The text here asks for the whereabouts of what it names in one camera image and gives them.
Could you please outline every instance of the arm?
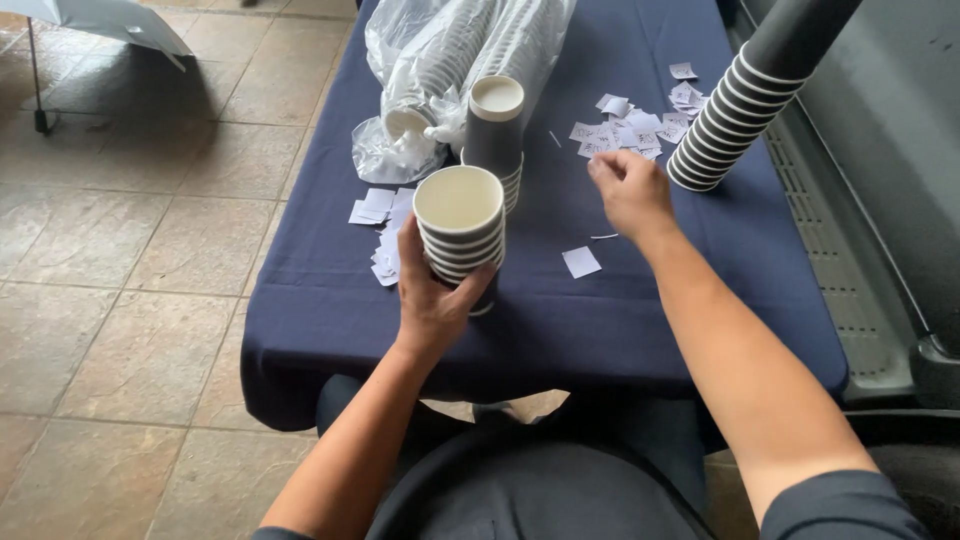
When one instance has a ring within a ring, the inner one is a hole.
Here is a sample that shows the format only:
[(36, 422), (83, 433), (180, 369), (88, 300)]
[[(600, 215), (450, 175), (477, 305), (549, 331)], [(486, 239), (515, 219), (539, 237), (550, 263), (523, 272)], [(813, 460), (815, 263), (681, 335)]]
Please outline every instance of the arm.
[(611, 223), (654, 270), (670, 328), (730, 444), (757, 522), (780, 492), (805, 479), (876, 471), (823, 386), (686, 239), (656, 164), (623, 150), (595, 155), (588, 171)]
[(468, 311), (495, 268), (455, 291), (432, 281), (410, 214), (397, 238), (400, 330), (370, 378), (287, 481), (261, 527), (314, 538), (363, 538), (396, 465), (423, 381), (467, 325)]

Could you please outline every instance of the black shirt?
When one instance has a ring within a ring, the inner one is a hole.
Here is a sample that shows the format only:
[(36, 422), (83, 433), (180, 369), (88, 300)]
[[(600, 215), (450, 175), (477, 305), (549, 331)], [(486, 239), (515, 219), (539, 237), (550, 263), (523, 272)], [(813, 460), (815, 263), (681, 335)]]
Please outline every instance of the black shirt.
[[(465, 443), (460, 452), (427, 457), (380, 506), (367, 538), (712, 538), (673, 486), (642, 461), (557, 440), (499, 448), (477, 452)], [(827, 473), (785, 490), (767, 510), (760, 536), (927, 538), (890, 481), (865, 471)], [(262, 528), (252, 540), (307, 538)]]

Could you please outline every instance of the tiled floor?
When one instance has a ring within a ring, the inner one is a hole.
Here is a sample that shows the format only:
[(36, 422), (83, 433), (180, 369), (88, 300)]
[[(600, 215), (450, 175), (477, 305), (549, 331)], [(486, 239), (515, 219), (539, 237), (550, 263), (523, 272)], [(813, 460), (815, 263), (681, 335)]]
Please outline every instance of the tiled floor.
[(143, 3), (187, 73), (37, 23), (46, 137), (25, 20), (0, 13), (4, 540), (244, 538), (313, 444), (247, 414), (239, 348), (353, 0)]

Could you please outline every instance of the umbrella handle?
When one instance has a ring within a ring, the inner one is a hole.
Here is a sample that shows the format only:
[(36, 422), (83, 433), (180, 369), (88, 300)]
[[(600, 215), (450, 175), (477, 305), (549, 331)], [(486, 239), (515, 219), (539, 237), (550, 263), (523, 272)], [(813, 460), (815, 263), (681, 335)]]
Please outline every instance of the umbrella handle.
[(34, 20), (27, 17), (27, 32), (30, 33), (30, 59), (34, 65), (34, 93), (36, 94), (36, 110), (34, 110), (34, 130), (40, 134), (50, 132), (47, 125), (47, 113), (43, 111), (40, 104), (40, 77), (36, 71), (36, 47), (34, 46)]

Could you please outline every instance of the forearm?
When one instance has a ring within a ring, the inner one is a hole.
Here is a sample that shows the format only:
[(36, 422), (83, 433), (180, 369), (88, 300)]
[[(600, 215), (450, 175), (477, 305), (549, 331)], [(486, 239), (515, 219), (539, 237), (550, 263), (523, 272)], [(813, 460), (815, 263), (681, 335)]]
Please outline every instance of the forearm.
[(823, 386), (679, 230), (644, 245), (690, 375), (731, 445), (758, 519), (799, 481), (876, 469)]
[(314, 538), (360, 539), (396, 456), (434, 358), (395, 345), (287, 481), (261, 522)]

